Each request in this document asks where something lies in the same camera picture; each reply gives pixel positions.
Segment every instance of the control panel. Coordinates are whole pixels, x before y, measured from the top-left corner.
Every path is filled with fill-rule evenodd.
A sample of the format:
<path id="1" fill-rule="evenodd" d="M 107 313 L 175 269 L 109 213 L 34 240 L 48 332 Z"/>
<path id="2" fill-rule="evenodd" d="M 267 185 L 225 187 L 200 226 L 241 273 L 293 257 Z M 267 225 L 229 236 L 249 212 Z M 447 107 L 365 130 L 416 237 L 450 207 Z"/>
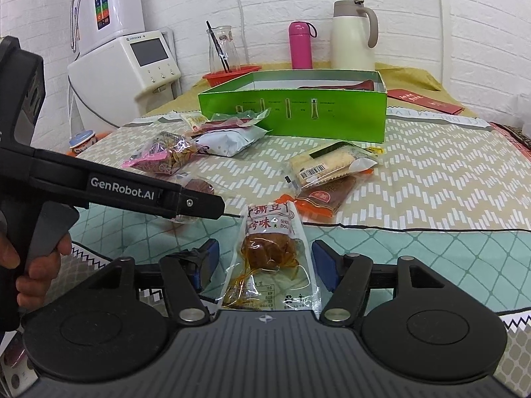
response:
<path id="1" fill-rule="evenodd" d="M 109 16 L 109 1 L 108 0 L 94 0 L 96 5 L 96 22 L 98 23 L 98 30 L 106 27 L 111 22 Z"/>
<path id="2" fill-rule="evenodd" d="M 160 31 L 131 34 L 119 38 L 129 62 L 143 85 L 142 93 L 161 91 L 167 84 L 180 78 L 168 45 Z"/>

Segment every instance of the human hand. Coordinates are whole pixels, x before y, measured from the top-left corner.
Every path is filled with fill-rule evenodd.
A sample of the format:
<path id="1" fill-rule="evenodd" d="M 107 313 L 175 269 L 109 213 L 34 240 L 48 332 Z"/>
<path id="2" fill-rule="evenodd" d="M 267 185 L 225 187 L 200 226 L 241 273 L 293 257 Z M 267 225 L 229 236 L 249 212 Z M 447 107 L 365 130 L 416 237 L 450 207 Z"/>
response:
<path id="1" fill-rule="evenodd" d="M 28 309 L 39 308 L 44 304 L 44 297 L 50 288 L 51 281 L 59 274 L 61 266 L 60 255 L 66 256 L 72 252 L 72 239 L 67 233 L 62 237 L 57 247 L 48 255 L 34 259 L 25 275 L 17 278 L 17 302 Z M 7 237 L 0 233 L 0 266 L 8 269 L 16 268 L 20 257 Z"/>

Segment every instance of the barcode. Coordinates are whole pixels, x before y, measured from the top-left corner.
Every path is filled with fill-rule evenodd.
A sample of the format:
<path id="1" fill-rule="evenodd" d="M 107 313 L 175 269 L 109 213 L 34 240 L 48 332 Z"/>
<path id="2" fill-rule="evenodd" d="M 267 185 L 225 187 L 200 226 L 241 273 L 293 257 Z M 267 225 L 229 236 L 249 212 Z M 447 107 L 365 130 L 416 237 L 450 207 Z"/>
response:
<path id="1" fill-rule="evenodd" d="M 306 179 L 309 176 L 315 175 L 316 173 L 322 172 L 326 170 L 326 166 L 324 163 L 321 163 L 320 165 L 310 167 L 309 169 L 306 169 L 305 171 L 302 171 L 300 173 L 302 179 Z"/>

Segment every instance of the green cardboard box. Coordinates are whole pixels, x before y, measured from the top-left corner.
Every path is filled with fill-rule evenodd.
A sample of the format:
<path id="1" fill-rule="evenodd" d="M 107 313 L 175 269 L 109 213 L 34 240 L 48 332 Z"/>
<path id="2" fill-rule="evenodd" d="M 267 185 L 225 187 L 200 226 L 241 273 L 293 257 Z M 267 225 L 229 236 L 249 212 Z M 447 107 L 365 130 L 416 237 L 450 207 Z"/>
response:
<path id="1" fill-rule="evenodd" d="M 375 91 L 330 90 L 370 79 Z M 256 71 L 199 94 L 201 112 L 234 114 L 271 109 L 259 123 L 270 135 L 383 143 L 387 90 L 377 71 Z"/>

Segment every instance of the mint green fabric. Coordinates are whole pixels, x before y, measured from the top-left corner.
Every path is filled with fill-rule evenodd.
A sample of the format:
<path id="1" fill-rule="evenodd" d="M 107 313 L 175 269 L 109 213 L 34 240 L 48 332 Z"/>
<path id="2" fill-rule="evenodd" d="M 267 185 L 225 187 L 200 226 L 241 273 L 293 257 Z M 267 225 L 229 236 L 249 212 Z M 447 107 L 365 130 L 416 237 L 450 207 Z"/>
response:
<path id="1" fill-rule="evenodd" d="M 199 247 L 213 237 L 220 244 L 220 266 L 205 293 L 216 298 L 239 225 L 239 219 L 228 216 L 178 225 L 160 217 L 91 205 L 80 211 L 71 235 L 73 241 L 105 257 L 131 256 L 137 264 L 156 263 L 166 254 Z M 414 256 L 494 311 L 531 307 L 531 232 L 304 228 L 310 244 L 322 239 L 339 254 L 357 252 L 375 263 L 389 264 L 403 255 Z M 318 284 L 324 305 L 330 295 Z M 390 298 L 386 290 L 371 292 L 369 308 Z"/>

